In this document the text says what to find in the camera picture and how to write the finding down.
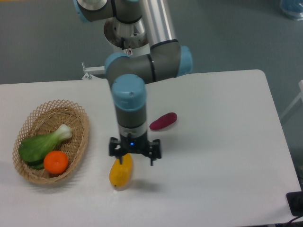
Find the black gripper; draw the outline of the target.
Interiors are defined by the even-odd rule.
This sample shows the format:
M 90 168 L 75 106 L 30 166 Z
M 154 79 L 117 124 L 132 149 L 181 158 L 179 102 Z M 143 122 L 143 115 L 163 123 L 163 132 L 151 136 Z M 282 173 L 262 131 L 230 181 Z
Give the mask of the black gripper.
M 157 159 L 161 159 L 161 142 L 160 139 L 148 141 L 147 133 L 133 138 L 132 134 L 125 137 L 120 134 L 120 140 L 111 137 L 109 140 L 109 155 L 116 157 L 119 164 L 123 163 L 123 155 L 127 153 L 142 154 L 150 159 L 150 165 Z

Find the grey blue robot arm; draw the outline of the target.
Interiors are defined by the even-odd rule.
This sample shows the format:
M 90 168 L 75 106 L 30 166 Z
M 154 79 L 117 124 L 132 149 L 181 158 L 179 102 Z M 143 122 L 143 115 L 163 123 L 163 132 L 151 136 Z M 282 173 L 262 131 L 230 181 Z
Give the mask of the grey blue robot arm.
M 105 61 L 119 138 L 111 138 L 109 155 L 120 162 L 128 153 L 151 161 L 161 158 L 160 140 L 148 141 L 146 84 L 189 74 L 193 57 L 179 44 L 165 0 L 76 0 L 83 21 L 113 21 L 121 51 Z

